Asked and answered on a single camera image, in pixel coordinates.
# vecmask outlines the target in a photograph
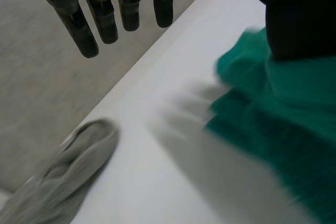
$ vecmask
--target concrete floor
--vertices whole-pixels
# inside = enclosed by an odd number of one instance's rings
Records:
[[[112,0],[118,7],[117,0]],[[175,0],[175,18],[194,0]],[[81,6],[100,54],[84,58],[45,0],[0,0],[0,188],[14,191],[162,35],[152,0],[141,27],[104,45]]]

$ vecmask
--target green sweater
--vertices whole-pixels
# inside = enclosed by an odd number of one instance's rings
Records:
[[[336,57],[274,62],[265,29],[218,61],[233,88],[208,127],[267,161],[322,223],[336,223]]]

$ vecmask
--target white surface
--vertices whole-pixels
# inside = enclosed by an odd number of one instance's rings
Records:
[[[203,132],[224,93],[214,64],[252,25],[257,0],[196,0],[89,114],[118,149],[72,224],[310,223],[269,170]]]

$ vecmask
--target green fabric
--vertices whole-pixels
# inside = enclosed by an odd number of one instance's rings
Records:
[[[265,29],[218,61],[233,88],[208,128],[270,164],[322,223],[336,223],[336,57],[274,62]]]

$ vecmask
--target gray fabric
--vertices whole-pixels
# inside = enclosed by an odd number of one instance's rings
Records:
[[[117,128],[107,120],[82,126],[45,169],[8,200],[0,211],[0,224],[70,223],[118,138]]]

